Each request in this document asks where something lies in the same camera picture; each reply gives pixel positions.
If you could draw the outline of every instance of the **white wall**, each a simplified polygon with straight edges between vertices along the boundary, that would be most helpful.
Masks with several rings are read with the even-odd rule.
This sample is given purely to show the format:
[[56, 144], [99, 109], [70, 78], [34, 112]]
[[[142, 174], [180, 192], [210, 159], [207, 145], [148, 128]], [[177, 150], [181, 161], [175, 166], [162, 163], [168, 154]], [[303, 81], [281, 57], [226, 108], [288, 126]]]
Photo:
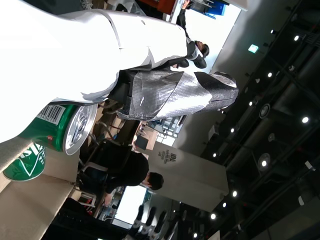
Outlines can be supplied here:
[[189, 115], [172, 146], [187, 153], [200, 156], [206, 147], [204, 143], [207, 143], [209, 140], [209, 130], [216, 121], [220, 122], [224, 117], [225, 115], [221, 114], [220, 111]]
[[186, 31], [189, 37], [194, 41], [201, 41], [207, 44], [210, 48], [210, 53], [205, 58], [207, 67], [205, 69], [199, 69], [190, 61], [190, 66], [187, 68], [188, 71], [210, 72], [240, 11], [239, 8], [233, 5], [226, 6], [224, 16], [217, 15], [216, 19], [212, 19], [197, 11], [186, 10]]

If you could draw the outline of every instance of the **shelf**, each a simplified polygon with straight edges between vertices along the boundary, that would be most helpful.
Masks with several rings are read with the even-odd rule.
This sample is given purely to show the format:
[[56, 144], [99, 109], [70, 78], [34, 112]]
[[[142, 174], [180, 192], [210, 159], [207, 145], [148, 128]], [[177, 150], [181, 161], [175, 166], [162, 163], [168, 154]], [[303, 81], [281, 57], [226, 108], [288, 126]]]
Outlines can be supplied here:
[[8, 240], [40, 240], [73, 186], [45, 174], [11, 182], [0, 193], [0, 236]]
[[32, 144], [31, 140], [15, 137], [0, 143], [0, 173]]

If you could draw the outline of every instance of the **exposed ceiling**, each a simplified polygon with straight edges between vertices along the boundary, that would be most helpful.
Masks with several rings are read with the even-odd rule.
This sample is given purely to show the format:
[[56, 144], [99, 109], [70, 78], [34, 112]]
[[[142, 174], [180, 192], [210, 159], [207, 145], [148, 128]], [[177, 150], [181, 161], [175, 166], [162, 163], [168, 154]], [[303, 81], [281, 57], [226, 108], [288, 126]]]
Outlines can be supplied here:
[[[265, 27], [266, 19], [255, 17], [253, 28], [260, 27], [256, 34], [264, 31], [257, 36], [261, 42], [257, 45], [268, 44], [261, 49], [266, 53], [261, 54], [261, 60], [248, 51], [237, 51], [242, 49], [241, 45], [256, 44], [254, 32], [237, 38], [232, 56], [220, 60], [220, 71], [231, 75], [233, 72], [237, 83], [238, 79], [243, 80], [240, 83], [242, 92], [225, 111], [224, 120], [216, 124], [218, 133], [213, 135], [201, 155], [226, 166], [230, 190], [213, 210], [218, 217], [210, 221], [206, 216], [206, 230], [200, 236], [203, 239], [218, 230], [223, 240], [253, 239], [299, 209], [299, 196], [308, 204], [320, 192], [319, 170], [307, 167], [309, 161], [318, 168], [320, 161], [317, 143], [320, 137], [320, 85], [317, 81], [320, 69], [320, 2], [302, 0], [297, 8], [289, 9], [282, 5], [288, 1], [258, 2], [262, 9], [256, 11], [261, 18], [277, 18], [272, 8], [275, 8], [274, 12], [287, 11], [290, 18], [281, 28], [268, 24]], [[278, 7], [281, 10], [273, 5], [275, 2], [280, 3]], [[271, 29], [278, 31], [277, 34], [271, 34]], [[231, 48], [230, 42], [227, 41], [226, 45]], [[254, 67], [249, 69], [247, 61]], [[237, 191], [236, 197], [232, 196], [234, 190]], [[269, 236], [263, 239], [277, 238]], [[304, 235], [297, 239], [316, 238]]]

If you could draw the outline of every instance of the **black shirt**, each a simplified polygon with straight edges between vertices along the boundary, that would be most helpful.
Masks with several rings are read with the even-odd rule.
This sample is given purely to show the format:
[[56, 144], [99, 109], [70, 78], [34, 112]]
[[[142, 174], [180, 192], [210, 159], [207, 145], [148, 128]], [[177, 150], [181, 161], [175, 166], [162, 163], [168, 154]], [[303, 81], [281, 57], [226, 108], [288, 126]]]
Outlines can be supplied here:
[[112, 174], [113, 179], [107, 182], [107, 194], [121, 186], [138, 186], [149, 172], [149, 163], [141, 153], [132, 152], [121, 173]]

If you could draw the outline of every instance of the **white fabric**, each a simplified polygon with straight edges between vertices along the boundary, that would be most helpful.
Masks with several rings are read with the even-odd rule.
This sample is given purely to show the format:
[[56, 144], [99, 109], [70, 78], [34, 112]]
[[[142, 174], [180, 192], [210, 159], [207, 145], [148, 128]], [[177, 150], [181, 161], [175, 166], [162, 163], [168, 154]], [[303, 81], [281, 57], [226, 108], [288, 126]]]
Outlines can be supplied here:
[[179, 26], [123, 12], [55, 16], [2, 0], [0, 23], [0, 143], [20, 134], [49, 102], [104, 99], [119, 70], [154, 68], [187, 54]]
[[83, 99], [117, 80], [119, 48], [110, 22], [101, 14], [82, 17], [76, 22], [21, 0], [1, 1], [0, 143], [20, 134], [53, 99]]

